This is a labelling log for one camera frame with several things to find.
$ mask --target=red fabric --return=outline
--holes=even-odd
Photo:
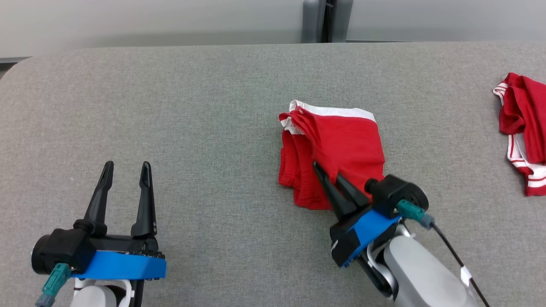
[[[527,160],[546,162],[546,85],[525,76],[509,73],[504,105],[499,115],[505,134],[523,133]]]
[[[525,196],[543,196],[546,195],[546,186],[525,187]]]
[[[364,191],[369,178],[383,178],[385,158],[377,124],[362,117],[323,116],[297,107],[291,117],[303,134],[283,131],[279,183],[294,189],[298,206],[331,209],[312,163],[317,161],[335,182],[338,173]]]

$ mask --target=red cloth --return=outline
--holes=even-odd
[[[383,178],[385,158],[370,112],[292,101],[290,112],[280,114],[279,119],[284,131],[278,181],[294,189],[296,205],[331,209],[313,161],[324,168],[332,182],[339,172],[361,191],[369,178]]]
[[[509,73],[493,93],[501,99],[500,131],[508,160],[525,176],[527,196],[546,195],[546,85]]]
[[[546,85],[514,73],[508,74],[505,83],[505,101],[498,119],[501,132],[523,133],[527,160],[546,162]]]

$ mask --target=white trim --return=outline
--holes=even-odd
[[[336,248],[337,243],[338,243],[338,240],[336,240],[336,241],[334,242],[334,244],[332,245],[332,248],[330,248],[330,252],[332,252],[332,251],[334,250],[334,248]]]
[[[292,123],[292,117],[287,117],[281,121],[281,125],[284,127],[284,130],[290,132],[290,134],[304,134],[299,128],[294,126]]]
[[[527,186],[528,187],[543,187],[543,186],[546,186],[546,178],[544,178],[541,181],[528,181]]]
[[[512,139],[514,138],[514,135],[509,135],[508,136],[508,150],[506,152],[506,156],[508,157],[508,159],[511,161],[512,159],[520,159],[521,156],[519,155],[515,155],[514,156],[514,153],[511,152],[512,151]]]
[[[369,119],[375,122],[375,117],[373,116],[373,113],[362,110],[362,109],[358,109],[358,108],[342,109],[342,108],[315,107],[314,105],[310,105],[298,100],[293,100],[292,102],[290,102],[290,108],[289,108],[290,111],[294,111],[296,107],[302,108],[316,115],[360,117],[360,118]]]
[[[525,151],[525,142],[523,140],[523,134],[518,133],[514,135],[515,145],[514,145],[514,155],[517,155],[519,158],[514,158],[514,160],[523,159],[525,166],[530,168],[533,171],[532,175],[529,175],[529,179],[540,179],[546,176],[546,166],[542,164],[533,164],[527,160],[527,155]]]
[[[524,161],[510,161],[515,167],[527,167]]]
[[[505,104],[505,92],[506,92],[506,90],[503,89],[503,88],[496,87],[496,88],[493,89],[493,94],[495,94],[499,98],[501,98],[501,105]]]

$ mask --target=cloth fold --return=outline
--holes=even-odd
[[[357,108],[315,107],[294,100],[279,120],[283,148],[278,181],[294,189],[296,205],[331,209],[313,161],[332,181],[341,173],[361,191],[369,178],[383,178],[385,158],[372,113]]]
[[[493,89],[501,101],[499,129],[508,135],[508,160],[526,178],[527,196],[546,195],[546,85],[509,73]]]

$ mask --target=gray felt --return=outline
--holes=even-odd
[[[115,162],[106,222],[128,234],[150,161],[167,279],[146,306],[383,306],[330,257],[328,211],[277,183],[292,99],[375,114],[385,173],[422,187],[430,214],[491,306],[544,306],[546,197],[525,197],[491,90],[546,82],[546,43],[119,48],[24,60],[0,81],[0,305],[32,306],[36,240],[83,217]],[[457,276],[434,232],[417,239]],[[72,282],[57,297],[68,306]]]

